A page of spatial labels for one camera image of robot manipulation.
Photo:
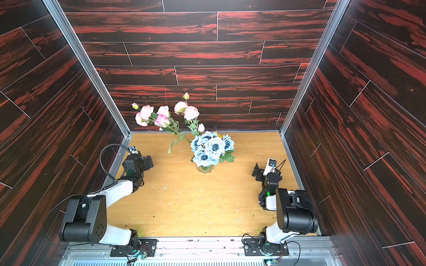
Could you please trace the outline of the pale pink flower stem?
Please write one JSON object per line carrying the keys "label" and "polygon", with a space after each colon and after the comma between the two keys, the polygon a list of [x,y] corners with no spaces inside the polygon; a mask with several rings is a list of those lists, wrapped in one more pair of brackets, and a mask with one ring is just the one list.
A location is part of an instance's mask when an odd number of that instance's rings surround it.
{"label": "pale pink flower stem", "polygon": [[[150,105],[139,106],[138,104],[133,103],[132,108],[138,111],[135,115],[135,120],[139,126],[146,127],[148,125],[154,125],[154,120],[157,117],[157,114],[156,114],[157,112],[154,111],[153,106],[150,106]],[[177,134],[176,136],[177,136],[177,139],[172,142],[168,150],[168,154],[171,154],[173,146],[176,145],[177,143],[183,140],[190,143],[190,140],[185,136],[185,133],[183,131],[180,131],[180,133]]]}

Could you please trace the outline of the pink peony flower stem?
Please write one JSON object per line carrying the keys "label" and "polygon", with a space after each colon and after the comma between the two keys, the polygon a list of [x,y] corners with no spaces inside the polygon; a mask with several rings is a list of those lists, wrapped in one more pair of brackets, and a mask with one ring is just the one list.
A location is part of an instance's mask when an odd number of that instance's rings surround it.
{"label": "pink peony flower stem", "polygon": [[189,105],[190,99],[188,92],[183,94],[184,101],[180,101],[174,106],[174,113],[184,117],[184,123],[194,136],[199,136],[205,131],[205,126],[200,123],[198,117],[200,112],[197,107]]}

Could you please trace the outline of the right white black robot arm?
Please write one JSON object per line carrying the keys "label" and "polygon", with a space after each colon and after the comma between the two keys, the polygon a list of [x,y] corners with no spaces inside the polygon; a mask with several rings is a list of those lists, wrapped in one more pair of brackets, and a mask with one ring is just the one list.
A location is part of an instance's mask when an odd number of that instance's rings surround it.
{"label": "right white black robot arm", "polygon": [[269,159],[264,169],[256,165],[252,176],[261,182],[262,190],[258,194],[260,207],[276,212],[276,222],[260,233],[260,247],[277,246],[293,236],[317,232],[318,220],[306,191],[279,187],[282,176],[276,160]]}

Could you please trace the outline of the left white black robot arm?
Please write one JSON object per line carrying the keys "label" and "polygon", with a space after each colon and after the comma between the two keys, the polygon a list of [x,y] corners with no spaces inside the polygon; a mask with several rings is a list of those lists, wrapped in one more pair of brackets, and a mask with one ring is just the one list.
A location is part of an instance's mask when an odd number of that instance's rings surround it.
{"label": "left white black robot arm", "polygon": [[154,164],[150,156],[137,153],[128,155],[123,167],[125,175],[115,184],[94,194],[69,199],[59,231],[61,241],[128,246],[140,250],[137,231],[109,225],[107,208],[143,186],[144,172],[154,167]]}

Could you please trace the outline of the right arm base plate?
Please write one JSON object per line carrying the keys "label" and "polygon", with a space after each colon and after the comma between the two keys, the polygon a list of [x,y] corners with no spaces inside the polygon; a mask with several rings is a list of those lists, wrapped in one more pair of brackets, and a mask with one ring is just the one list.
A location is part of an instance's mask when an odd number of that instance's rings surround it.
{"label": "right arm base plate", "polygon": [[288,247],[284,244],[273,244],[263,239],[247,237],[242,239],[245,256],[288,256]]}

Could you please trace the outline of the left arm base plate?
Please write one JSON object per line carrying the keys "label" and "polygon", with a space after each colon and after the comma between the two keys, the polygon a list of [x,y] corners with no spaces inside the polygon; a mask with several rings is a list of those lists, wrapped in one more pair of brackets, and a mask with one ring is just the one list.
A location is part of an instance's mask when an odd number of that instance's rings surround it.
{"label": "left arm base plate", "polygon": [[140,238],[138,242],[130,242],[126,246],[112,246],[110,256],[113,258],[145,259],[154,257],[158,240],[155,238]]}

